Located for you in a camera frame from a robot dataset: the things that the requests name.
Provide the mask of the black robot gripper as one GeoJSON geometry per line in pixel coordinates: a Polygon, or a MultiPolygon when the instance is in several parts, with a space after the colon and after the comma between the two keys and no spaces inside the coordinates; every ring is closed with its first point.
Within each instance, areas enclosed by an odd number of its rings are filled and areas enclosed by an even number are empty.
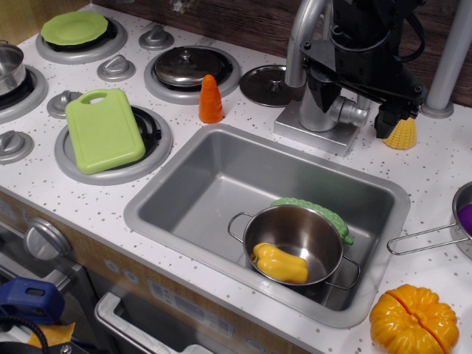
{"type": "Polygon", "coordinates": [[[399,121],[415,118],[426,98],[425,85],[394,58],[387,44],[383,39],[354,48],[331,40],[312,40],[299,48],[308,88],[323,113],[339,97],[341,87],[382,103],[374,124],[378,139],[389,138],[399,121]]]}

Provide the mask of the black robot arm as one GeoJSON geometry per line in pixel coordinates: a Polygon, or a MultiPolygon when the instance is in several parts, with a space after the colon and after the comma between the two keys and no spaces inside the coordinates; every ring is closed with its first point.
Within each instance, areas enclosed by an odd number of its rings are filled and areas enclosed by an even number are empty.
{"type": "Polygon", "coordinates": [[[376,136],[387,139],[399,121],[415,118],[427,88],[405,66],[425,48],[414,9],[419,1],[334,1],[328,41],[305,41],[308,88],[328,112],[341,89],[379,104],[376,136]]]}

